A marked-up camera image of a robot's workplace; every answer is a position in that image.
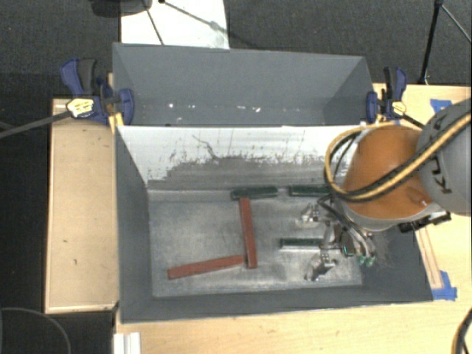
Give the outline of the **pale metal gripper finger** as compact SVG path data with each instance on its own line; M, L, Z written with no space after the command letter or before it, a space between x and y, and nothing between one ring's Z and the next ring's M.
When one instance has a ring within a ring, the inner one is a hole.
M296 219L296 226L299 228L314 228L319 224L319 206L308 204Z
M330 257L328 253L318 253L312 256L305 270L304 279L315 282L320 276L326 275L337 266L337 260Z

